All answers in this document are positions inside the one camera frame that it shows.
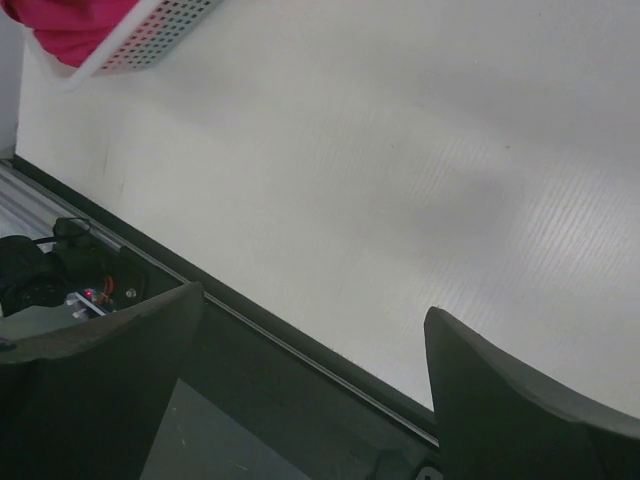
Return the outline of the pink t shirt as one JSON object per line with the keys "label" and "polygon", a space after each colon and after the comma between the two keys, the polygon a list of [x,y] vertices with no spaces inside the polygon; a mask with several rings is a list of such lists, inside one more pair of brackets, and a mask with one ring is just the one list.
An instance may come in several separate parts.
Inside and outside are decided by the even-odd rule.
{"label": "pink t shirt", "polygon": [[10,0],[1,8],[40,46],[78,68],[137,5],[134,0]]}

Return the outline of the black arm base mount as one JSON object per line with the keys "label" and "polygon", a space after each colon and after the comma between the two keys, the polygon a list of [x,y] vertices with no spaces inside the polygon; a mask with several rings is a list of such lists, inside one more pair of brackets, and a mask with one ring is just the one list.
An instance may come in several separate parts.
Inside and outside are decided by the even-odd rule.
{"label": "black arm base mount", "polygon": [[75,307],[79,319],[135,306],[179,285],[128,247],[98,239],[86,218],[55,221],[52,235],[1,239],[1,315],[29,307]]}

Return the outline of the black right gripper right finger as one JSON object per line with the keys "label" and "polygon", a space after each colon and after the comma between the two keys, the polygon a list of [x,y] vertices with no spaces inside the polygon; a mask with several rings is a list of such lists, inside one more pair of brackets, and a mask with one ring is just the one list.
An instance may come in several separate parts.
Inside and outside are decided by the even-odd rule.
{"label": "black right gripper right finger", "polygon": [[425,348],[446,479],[636,479],[639,421],[432,307]]}

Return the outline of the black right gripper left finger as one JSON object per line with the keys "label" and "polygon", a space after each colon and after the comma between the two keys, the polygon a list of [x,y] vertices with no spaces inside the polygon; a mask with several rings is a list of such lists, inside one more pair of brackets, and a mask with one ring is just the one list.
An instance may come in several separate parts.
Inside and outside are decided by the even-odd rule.
{"label": "black right gripper left finger", "polygon": [[141,476],[204,311],[198,283],[66,328],[1,335],[1,476]]}

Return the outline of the white perforated plastic basket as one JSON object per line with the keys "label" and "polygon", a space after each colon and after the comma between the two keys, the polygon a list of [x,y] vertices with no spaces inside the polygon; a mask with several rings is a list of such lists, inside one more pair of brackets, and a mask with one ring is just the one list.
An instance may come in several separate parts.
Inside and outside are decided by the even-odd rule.
{"label": "white perforated plastic basket", "polygon": [[68,91],[91,77],[155,66],[219,5],[206,0],[139,1],[79,67],[46,52],[29,29],[24,30],[25,42],[44,76]]}

